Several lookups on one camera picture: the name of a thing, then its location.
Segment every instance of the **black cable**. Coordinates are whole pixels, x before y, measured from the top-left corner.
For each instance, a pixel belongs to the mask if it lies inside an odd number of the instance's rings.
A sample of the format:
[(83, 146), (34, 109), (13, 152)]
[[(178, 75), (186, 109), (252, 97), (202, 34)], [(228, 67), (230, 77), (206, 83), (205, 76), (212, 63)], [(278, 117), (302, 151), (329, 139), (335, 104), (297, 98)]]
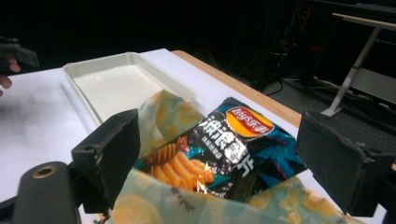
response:
[(279, 83), (279, 85), (280, 85), (279, 90), (273, 91), (273, 92), (270, 92), (270, 93), (264, 93), (264, 91), (265, 91), (265, 87), (264, 87), (263, 90), (261, 91), (261, 93), (265, 94), (266, 96), (270, 96), (270, 95), (273, 95), (273, 94), (276, 94), (276, 93), (282, 91), (282, 90), (283, 90), (282, 81), (280, 80), (280, 78), (277, 78), (276, 81), (277, 81), (277, 83)]

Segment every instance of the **table surface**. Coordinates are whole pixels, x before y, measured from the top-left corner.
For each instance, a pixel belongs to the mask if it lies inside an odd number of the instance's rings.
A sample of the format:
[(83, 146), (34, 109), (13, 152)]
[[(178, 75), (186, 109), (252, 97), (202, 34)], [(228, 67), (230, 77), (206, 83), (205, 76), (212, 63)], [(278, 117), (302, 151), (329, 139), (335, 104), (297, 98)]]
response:
[[(300, 114), (190, 54), (158, 49), (141, 55), (195, 90), (197, 101), (204, 105), (199, 109), (203, 114), (216, 108), (226, 96), (232, 96), (296, 136)], [(62, 68), (17, 75), (11, 79), (13, 87), (0, 98), (0, 177), (3, 181), (0, 202), (17, 194), (20, 176), (34, 166), (47, 161), (69, 163), (71, 149), (97, 127)], [(202, 91), (202, 85), (211, 91)], [(307, 188), (332, 201), (312, 173), (306, 171), (298, 176)], [(374, 218), (361, 220), (366, 223), (381, 220), (385, 211), (378, 207)], [(92, 223), (94, 217), (97, 215), (82, 214), (82, 223)]]

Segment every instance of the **metal stand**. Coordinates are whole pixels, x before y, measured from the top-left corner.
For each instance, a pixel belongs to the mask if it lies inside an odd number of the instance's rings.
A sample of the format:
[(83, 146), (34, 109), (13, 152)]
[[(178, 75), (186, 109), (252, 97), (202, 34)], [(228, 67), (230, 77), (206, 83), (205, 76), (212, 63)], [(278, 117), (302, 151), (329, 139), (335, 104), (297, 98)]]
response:
[(363, 64), (364, 60), (366, 59), (367, 54), (369, 53), (371, 47), (373, 46), (374, 42), (376, 41), (381, 30), (382, 29), (380, 27), (374, 28), (369, 39), (367, 40), (367, 42), (365, 44), (363, 50), (361, 51), (361, 54), (359, 55), (355, 64), (349, 70), (349, 73), (347, 74), (346, 79), (344, 80), (343, 85), (341, 86), (341, 89), (338, 91), (337, 95), (335, 96), (334, 100), (332, 101), (332, 105), (329, 108), (325, 109), (323, 112), (321, 112), (321, 114), (332, 117), (333, 115), (335, 115), (342, 109), (339, 105), (341, 104), (341, 101), (343, 100), (350, 85), (355, 80), (356, 75), (358, 74), (359, 70), (361, 69), (361, 65)]

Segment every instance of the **robotic arm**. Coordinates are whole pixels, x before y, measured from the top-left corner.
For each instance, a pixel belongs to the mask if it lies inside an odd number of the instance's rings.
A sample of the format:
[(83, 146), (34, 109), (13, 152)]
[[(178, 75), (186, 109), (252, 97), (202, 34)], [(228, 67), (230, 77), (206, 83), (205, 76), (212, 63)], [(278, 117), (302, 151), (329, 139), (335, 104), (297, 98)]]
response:
[(137, 109), (110, 117), (72, 149), (70, 164), (52, 161), (27, 171), (18, 195), (0, 203), (0, 223), (78, 224), (80, 205), (105, 214), (105, 222), (139, 151)]

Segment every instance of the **snack bag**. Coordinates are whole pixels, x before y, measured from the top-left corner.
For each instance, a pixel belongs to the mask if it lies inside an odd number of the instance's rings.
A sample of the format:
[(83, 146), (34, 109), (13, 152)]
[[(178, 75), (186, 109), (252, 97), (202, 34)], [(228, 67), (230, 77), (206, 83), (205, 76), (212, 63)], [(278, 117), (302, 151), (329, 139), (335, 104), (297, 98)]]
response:
[(229, 97), (135, 168), (174, 187), (245, 202), (305, 169), (295, 139)]

